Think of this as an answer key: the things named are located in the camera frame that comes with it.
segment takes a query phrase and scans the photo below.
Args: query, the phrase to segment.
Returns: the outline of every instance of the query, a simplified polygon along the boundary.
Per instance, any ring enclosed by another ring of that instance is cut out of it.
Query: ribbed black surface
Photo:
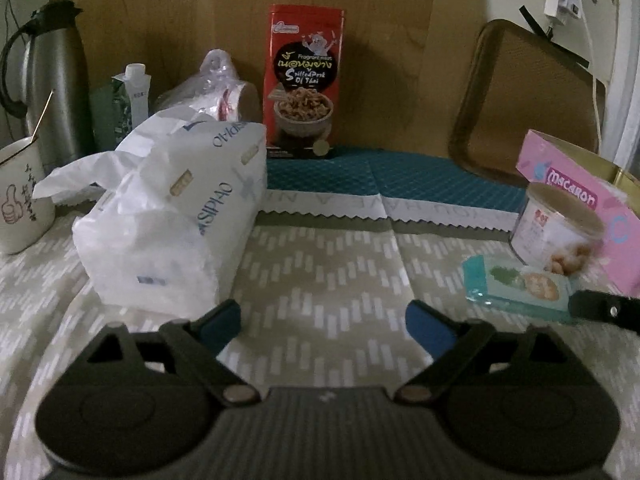
[[[83,476],[54,471],[52,480]],[[205,441],[138,479],[536,480],[458,449],[430,410],[392,403],[378,388],[274,388],[257,406],[227,410]],[[604,480],[602,471],[545,480]]]

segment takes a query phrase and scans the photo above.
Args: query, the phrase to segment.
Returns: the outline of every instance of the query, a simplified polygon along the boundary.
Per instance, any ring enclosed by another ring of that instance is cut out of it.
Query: pink tin box
[[[516,168],[529,182],[561,187],[597,213],[606,225],[600,264],[623,294],[640,294],[638,181],[593,153],[534,130],[525,137]],[[624,191],[628,205],[603,181]]]

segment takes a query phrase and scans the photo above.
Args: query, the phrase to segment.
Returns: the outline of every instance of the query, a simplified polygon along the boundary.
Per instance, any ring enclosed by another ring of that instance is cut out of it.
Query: thermos
[[[89,106],[86,58],[76,16],[82,12],[70,0],[50,2],[9,39],[0,57],[0,104],[24,119],[27,134],[35,128],[52,89],[56,91],[40,125],[40,156],[46,173],[95,151]],[[23,34],[29,41],[22,64],[21,100],[6,86],[7,59]]]

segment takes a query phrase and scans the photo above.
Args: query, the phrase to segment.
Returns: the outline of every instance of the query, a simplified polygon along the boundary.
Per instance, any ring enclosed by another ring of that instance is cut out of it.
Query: white mug
[[[29,247],[51,227],[55,208],[50,198],[32,200],[44,178],[38,141],[16,140],[0,150],[0,254]]]

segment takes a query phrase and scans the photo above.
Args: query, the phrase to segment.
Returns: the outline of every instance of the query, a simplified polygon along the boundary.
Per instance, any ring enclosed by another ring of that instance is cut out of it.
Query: pink box
[[[545,137],[529,130],[517,170],[529,182],[544,182],[575,194],[598,214],[607,227],[598,260],[623,294],[638,295],[640,219],[602,181],[563,153],[551,137]]]

